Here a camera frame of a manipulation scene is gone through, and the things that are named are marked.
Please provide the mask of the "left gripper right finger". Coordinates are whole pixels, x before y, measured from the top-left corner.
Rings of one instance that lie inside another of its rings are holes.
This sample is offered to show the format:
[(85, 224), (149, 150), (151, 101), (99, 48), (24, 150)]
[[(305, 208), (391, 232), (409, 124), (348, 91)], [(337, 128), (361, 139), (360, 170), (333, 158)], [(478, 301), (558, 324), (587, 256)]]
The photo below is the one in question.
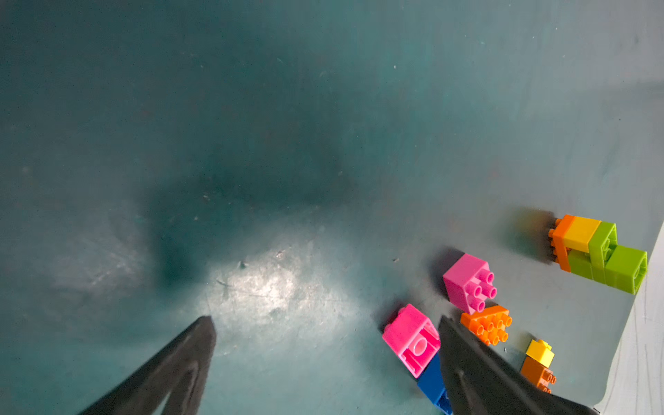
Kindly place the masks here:
[(440, 368), (455, 414), (595, 414), (528, 382), (472, 333), (443, 316)]

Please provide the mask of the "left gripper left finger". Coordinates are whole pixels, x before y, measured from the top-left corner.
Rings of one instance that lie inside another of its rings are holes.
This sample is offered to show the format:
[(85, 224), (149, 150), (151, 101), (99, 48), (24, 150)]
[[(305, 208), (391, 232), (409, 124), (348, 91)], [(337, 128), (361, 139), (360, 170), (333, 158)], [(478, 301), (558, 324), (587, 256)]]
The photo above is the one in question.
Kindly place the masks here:
[(198, 413), (216, 345), (211, 316), (200, 316), (84, 414)]

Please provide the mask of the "blue brick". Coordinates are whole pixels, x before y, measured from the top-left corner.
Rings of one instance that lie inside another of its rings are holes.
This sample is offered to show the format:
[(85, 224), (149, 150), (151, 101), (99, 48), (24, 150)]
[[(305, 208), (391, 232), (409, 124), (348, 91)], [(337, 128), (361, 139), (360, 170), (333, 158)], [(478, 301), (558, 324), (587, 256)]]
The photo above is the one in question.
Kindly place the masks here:
[(433, 356), (418, 378), (418, 388), (442, 414), (453, 415), (451, 401), (442, 377), (439, 354)]

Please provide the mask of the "orange 2x3 brick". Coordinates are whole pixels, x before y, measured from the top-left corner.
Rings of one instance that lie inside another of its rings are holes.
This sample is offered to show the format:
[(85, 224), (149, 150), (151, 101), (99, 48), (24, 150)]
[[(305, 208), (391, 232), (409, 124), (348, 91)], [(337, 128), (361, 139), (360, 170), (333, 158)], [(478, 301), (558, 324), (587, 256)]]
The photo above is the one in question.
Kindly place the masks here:
[(507, 328), (513, 319), (508, 309), (494, 305), (473, 315), (463, 313), (460, 323), (485, 345), (497, 346), (508, 340)]

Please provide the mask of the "small lime green brick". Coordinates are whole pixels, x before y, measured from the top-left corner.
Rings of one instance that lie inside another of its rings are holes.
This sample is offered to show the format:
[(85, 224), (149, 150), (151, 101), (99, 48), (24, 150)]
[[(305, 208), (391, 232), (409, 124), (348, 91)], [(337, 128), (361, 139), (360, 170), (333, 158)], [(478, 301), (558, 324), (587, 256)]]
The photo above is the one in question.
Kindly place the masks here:
[(571, 273), (593, 280), (593, 267), (589, 254), (586, 252), (570, 250), (568, 253), (568, 263), (571, 268)]

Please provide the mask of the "small yellow brick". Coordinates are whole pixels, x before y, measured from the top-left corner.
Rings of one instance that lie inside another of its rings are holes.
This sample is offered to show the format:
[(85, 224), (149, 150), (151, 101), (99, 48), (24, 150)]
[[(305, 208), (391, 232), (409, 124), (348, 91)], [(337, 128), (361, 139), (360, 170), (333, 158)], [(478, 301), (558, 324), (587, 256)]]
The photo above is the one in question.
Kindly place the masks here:
[(567, 230), (563, 236), (563, 243), (567, 249), (578, 252), (590, 252), (590, 242), (598, 230), (601, 221), (566, 215), (563, 220), (567, 224)]

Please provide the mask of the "long lime green brick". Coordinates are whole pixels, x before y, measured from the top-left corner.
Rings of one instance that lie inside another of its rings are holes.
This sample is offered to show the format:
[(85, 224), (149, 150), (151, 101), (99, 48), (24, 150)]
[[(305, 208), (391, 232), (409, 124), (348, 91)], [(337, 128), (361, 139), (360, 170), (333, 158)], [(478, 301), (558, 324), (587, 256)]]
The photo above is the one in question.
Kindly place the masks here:
[(590, 242), (591, 264), (593, 267), (593, 281), (606, 284), (605, 265), (617, 247), (617, 225), (602, 221)]

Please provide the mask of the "small orange brick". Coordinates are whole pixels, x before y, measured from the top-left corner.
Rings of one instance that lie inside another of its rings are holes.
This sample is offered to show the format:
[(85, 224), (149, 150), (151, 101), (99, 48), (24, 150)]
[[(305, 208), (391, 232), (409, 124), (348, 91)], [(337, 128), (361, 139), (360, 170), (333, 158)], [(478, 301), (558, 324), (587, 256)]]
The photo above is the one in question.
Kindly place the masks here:
[(553, 249), (554, 261), (560, 266), (560, 269), (570, 273), (572, 271), (569, 259), (569, 249), (565, 246), (565, 236), (570, 230), (576, 217), (572, 215), (565, 215), (562, 219), (556, 219), (554, 227), (548, 232), (550, 245)]

